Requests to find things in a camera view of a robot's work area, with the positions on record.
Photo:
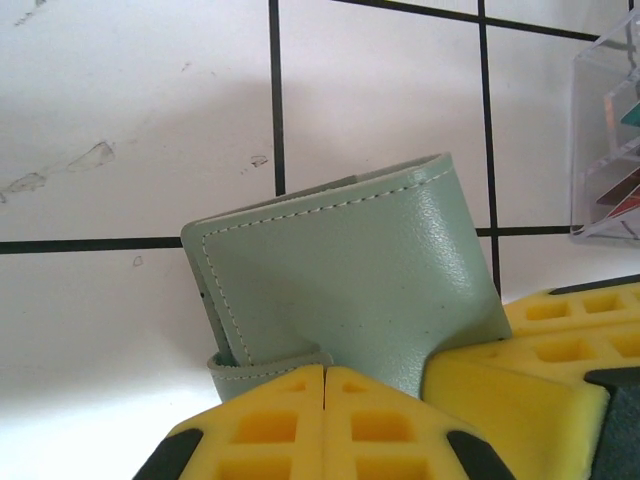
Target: black rubber edge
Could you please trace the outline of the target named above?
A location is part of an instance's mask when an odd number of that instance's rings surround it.
[[[273,168],[276,196],[287,193],[284,168],[284,111],[282,107],[282,61],[278,0],[269,0],[269,44],[271,48],[271,108],[273,110]]]
[[[133,480],[179,480],[202,436],[202,430],[191,428],[165,438]]]
[[[610,395],[589,480],[640,478],[640,367],[593,370],[587,383]]]
[[[462,430],[447,433],[449,445],[469,480],[516,480],[491,445]]]
[[[597,290],[599,288],[619,287],[621,285],[629,285],[631,283],[640,283],[640,274],[629,275],[627,277],[610,278],[608,280],[599,280],[597,282],[579,283],[577,285],[569,285],[567,287],[556,288],[551,290],[549,295],[566,295],[567,293],[588,292],[589,290]]]

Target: mint green wallet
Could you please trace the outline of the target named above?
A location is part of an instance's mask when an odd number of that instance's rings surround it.
[[[227,400],[305,364],[418,396],[427,357],[511,335],[448,154],[185,226]]]

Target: clear acrylic box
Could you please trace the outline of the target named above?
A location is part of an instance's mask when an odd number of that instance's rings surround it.
[[[640,10],[574,60],[571,237],[640,247]]]

